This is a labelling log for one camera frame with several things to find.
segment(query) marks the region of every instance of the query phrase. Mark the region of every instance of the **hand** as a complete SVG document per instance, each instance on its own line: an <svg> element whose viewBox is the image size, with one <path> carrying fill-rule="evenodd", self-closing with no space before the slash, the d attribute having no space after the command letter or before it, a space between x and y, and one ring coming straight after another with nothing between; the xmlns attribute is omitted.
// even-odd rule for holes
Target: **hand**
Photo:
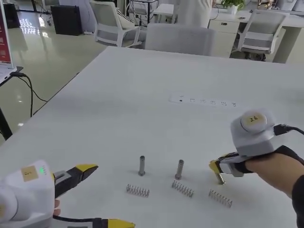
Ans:
<svg viewBox="0 0 304 228"><path fill-rule="evenodd" d="M295 182L304 175L304 166L289 156L274 153L258 160L248 160L246 168L289 197Z"/></svg>
<svg viewBox="0 0 304 228"><path fill-rule="evenodd" d="M54 210L54 215L58 216L60 215L61 210L60 209L56 209L57 207L59 207L60 205L60 201L59 200L55 200L55 210Z"/></svg>

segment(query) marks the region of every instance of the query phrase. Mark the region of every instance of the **chair backrest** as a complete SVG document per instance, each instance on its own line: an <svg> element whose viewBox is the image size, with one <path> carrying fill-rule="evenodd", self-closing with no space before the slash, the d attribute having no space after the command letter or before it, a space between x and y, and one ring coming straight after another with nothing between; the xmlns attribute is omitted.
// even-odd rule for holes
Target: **chair backrest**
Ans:
<svg viewBox="0 0 304 228"><path fill-rule="evenodd" d="M145 49L210 56L215 31L179 24L149 24Z"/></svg>
<svg viewBox="0 0 304 228"><path fill-rule="evenodd" d="M242 33L238 49L249 48L272 52L275 41L289 13L254 10Z"/></svg>
<svg viewBox="0 0 304 228"><path fill-rule="evenodd" d="M114 2L90 1L97 24L122 29Z"/></svg>

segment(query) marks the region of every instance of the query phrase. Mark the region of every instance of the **gray chair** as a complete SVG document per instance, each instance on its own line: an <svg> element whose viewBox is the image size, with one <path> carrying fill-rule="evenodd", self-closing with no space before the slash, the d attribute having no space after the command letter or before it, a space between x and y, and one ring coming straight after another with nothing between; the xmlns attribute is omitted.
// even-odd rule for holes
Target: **gray chair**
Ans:
<svg viewBox="0 0 304 228"><path fill-rule="evenodd" d="M211 56L215 31L179 24L149 24L145 49Z"/></svg>

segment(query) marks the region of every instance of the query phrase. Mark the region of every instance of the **power strip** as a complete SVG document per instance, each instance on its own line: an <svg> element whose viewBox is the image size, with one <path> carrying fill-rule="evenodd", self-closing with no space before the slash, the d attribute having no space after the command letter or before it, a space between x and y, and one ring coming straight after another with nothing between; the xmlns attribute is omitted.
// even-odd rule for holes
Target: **power strip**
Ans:
<svg viewBox="0 0 304 228"><path fill-rule="evenodd" d="M169 101L179 104L186 103L186 104L205 105L205 106L222 107L222 108L240 107L240 105L237 104L236 102L204 98L204 97L199 97L197 95L172 94L169 98Z"/></svg>

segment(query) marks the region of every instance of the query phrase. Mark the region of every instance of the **green plant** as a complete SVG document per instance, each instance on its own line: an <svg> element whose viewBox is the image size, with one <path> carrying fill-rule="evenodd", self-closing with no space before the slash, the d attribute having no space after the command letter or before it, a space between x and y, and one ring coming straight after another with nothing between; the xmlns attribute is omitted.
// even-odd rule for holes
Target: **green plant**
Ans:
<svg viewBox="0 0 304 228"><path fill-rule="evenodd" d="M244 0L222 0L221 4L227 8L231 6L238 6L238 10L244 7Z"/></svg>

